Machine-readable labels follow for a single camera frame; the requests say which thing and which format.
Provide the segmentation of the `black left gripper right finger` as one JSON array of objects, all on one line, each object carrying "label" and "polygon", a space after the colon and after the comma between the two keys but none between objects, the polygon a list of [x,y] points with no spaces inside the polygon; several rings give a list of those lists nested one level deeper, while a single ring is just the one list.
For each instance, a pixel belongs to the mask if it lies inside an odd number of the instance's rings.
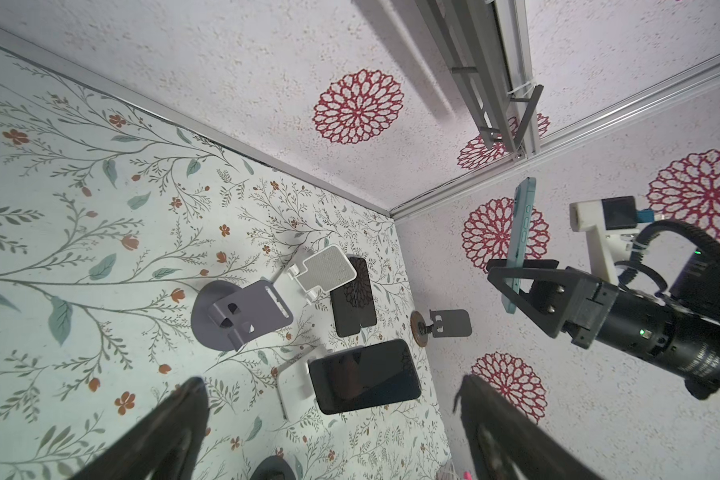
[{"label": "black left gripper right finger", "polygon": [[598,479],[487,381],[466,375],[454,398],[475,479]]}]

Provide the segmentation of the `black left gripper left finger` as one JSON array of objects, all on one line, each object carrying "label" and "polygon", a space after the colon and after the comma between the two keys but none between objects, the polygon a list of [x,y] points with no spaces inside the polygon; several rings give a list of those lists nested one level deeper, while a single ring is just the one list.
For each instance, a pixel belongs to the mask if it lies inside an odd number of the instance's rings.
[{"label": "black left gripper left finger", "polygon": [[190,479],[208,419],[205,383],[192,377],[73,477]]}]

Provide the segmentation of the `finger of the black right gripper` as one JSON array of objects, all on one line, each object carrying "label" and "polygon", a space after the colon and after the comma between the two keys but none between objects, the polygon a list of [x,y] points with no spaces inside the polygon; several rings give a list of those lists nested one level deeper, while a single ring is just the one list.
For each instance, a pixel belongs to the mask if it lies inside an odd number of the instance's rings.
[{"label": "finger of the black right gripper", "polygon": [[574,295],[581,276],[573,270],[495,267],[488,280],[546,335],[573,327]]},{"label": "finger of the black right gripper", "polygon": [[[536,269],[557,269],[559,265],[558,260],[554,259],[526,259],[523,262],[522,268],[536,268]],[[487,269],[492,268],[506,268],[506,259],[491,259],[487,262]]]}]

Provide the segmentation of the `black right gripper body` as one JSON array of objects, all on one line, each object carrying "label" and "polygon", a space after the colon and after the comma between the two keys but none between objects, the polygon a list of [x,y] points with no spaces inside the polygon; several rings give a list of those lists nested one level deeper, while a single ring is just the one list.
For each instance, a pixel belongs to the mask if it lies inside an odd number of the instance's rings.
[{"label": "black right gripper body", "polygon": [[581,279],[574,295],[574,325],[568,333],[561,333],[568,334],[574,345],[588,349],[602,329],[619,295],[619,290],[615,285],[591,274],[575,269],[565,270],[573,270],[581,276]]}]

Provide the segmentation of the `teal-edged black phone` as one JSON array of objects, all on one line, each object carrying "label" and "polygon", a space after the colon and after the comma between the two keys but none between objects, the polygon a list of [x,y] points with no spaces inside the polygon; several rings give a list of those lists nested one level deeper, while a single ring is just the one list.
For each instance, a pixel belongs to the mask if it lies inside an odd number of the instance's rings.
[{"label": "teal-edged black phone", "polygon": [[526,177],[515,189],[511,235],[506,266],[521,268],[526,255],[527,241],[536,193],[536,178]]}]

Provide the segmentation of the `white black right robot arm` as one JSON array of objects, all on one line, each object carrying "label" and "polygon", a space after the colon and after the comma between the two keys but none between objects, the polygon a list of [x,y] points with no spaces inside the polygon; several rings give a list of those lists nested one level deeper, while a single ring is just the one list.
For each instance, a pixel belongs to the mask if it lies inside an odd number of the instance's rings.
[{"label": "white black right robot arm", "polygon": [[694,311],[661,305],[555,260],[510,267],[488,262],[488,281],[551,338],[564,333],[588,349],[603,343],[683,379],[705,400],[720,390],[720,325]]}]

